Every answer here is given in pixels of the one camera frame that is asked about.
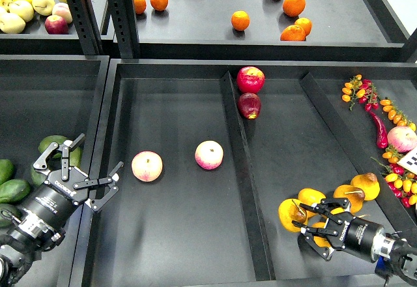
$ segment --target perforated metal bracket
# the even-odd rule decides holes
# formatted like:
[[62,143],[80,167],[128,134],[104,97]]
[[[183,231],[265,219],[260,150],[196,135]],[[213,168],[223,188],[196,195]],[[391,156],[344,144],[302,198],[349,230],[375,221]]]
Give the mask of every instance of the perforated metal bracket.
[[102,41],[91,0],[66,0],[84,55],[103,55]]
[[133,0],[108,0],[108,9],[113,19],[121,58],[138,59],[139,37]]

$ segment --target orange cherry tomato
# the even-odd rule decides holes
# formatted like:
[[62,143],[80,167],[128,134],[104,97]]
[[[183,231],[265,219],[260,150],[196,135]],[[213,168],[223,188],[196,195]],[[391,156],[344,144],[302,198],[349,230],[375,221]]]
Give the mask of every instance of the orange cherry tomato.
[[389,111],[389,112],[388,112],[388,119],[389,119],[390,121],[392,121],[392,120],[394,119],[395,115],[397,115],[397,111],[395,111],[395,110],[391,110],[391,111]]
[[349,102],[351,100],[350,96],[348,96],[348,95],[341,96],[341,99],[345,102]]
[[389,106],[389,105],[391,105],[391,100],[383,99],[379,103],[381,104],[381,106]]

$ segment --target cherry tomato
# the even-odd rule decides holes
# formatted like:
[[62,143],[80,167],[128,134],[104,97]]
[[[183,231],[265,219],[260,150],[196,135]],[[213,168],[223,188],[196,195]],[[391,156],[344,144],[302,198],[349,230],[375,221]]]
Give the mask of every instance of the cherry tomato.
[[396,115],[394,116],[394,118],[392,119],[392,121],[394,122],[394,124],[397,124],[398,122],[401,121],[402,116],[401,115]]
[[382,154],[382,157],[384,158],[384,159],[390,159],[390,158],[392,158],[392,152],[384,152],[383,154]]
[[393,108],[393,106],[385,106],[385,107],[383,107],[382,108],[382,110],[384,111],[384,112],[389,112],[389,111],[391,111],[392,110],[392,108]]
[[343,93],[345,95],[351,95],[352,94],[352,91],[349,88],[344,87],[341,90],[343,91]]
[[348,95],[341,96],[341,99],[345,102],[349,102],[351,100],[350,96],[348,96]]
[[409,199],[409,204],[414,205],[417,203],[417,195],[413,194]]
[[391,110],[388,112],[388,119],[392,121],[392,119],[394,118],[394,116],[397,115],[397,111],[395,110]]
[[365,95],[365,89],[359,89],[359,91],[356,93],[356,96],[358,98],[362,98]]
[[385,181],[387,181],[388,183],[396,181],[397,179],[398,179],[398,174],[395,174],[395,173],[391,173],[385,176]]
[[400,179],[397,179],[396,181],[394,181],[394,186],[396,189],[400,189],[403,186],[403,181]]
[[394,194],[397,198],[401,198],[403,196],[403,193],[399,189],[395,189]]
[[398,161],[399,161],[399,158],[398,157],[392,157],[392,158],[389,158],[388,159],[388,162],[389,163],[397,164]]
[[391,100],[389,100],[389,99],[383,99],[379,103],[381,104],[381,106],[390,106],[391,105]]
[[410,179],[403,180],[403,190],[405,192],[409,192],[411,190],[411,185],[412,185],[412,182]]
[[410,207],[410,206],[411,206],[411,205],[410,205],[410,200],[409,200],[407,197],[402,198],[402,199],[401,199],[401,202],[403,203],[403,205],[404,205],[405,207]]
[[417,183],[411,184],[411,192],[417,194]]

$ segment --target black surface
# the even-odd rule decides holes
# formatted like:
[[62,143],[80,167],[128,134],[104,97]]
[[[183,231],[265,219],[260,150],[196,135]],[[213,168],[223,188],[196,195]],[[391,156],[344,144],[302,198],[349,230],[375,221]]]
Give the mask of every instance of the black surface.
[[[177,72],[177,77],[184,78]],[[91,286],[175,286],[254,280],[237,173],[225,124],[221,76],[170,79],[117,74],[109,167],[125,162],[120,191],[100,217]],[[197,145],[216,140],[222,165],[201,169]],[[159,153],[164,170],[140,183],[130,161]]]
[[244,124],[236,106],[238,100],[237,88],[234,86],[229,72],[223,76],[220,82],[233,161],[238,173],[237,185],[248,233],[255,278],[256,280],[275,280]]
[[[107,61],[107,57],[0,57],[0,159],[14,163],[16,178],[31,181],[38,145],[52,134],[75,139],[84,132],[81,169],[89,171]],[[34,262],[17,286],[68,286],[79,213],[66,225],[63,243]]]
[[[406,77],[366,75],[364,78],[373,81],[377,87],[379,95],[395,99],[395,105],[401,108],[410,119],[417,115],[414,106],[417,100],[416,88],[413,79],[406,80]],[[308,89],[309,96],[317,109],[320,111],[324,120],[341,143],[343,149],[348,154],[351,162],[359,172],[373,172],[378,174],[384,172],[371,157],[379,159],[385,163],[381,155],[384,150],[376,146],[376,129],[372,118],[359,105],[355,105],[350,112],[348,105],[340,101],[341,93],[339,90],[350,77],[342,78],[334,76],[333,80],[320,78],[314,79],[313,76],[306,76],[303,85]],[[378,113],[383,118],[387,131],[393,124],[388,120],[386,114],[382,114],[381,109]],[[416,213],[415,208],[406,210],[400,201],[393,195],[383,177],[379,175],[381,193],[377,198],[379,205],[385,215],[392,221],[394,228],[402,231],[402,236],[407,238],[411,245],[416,245]]]

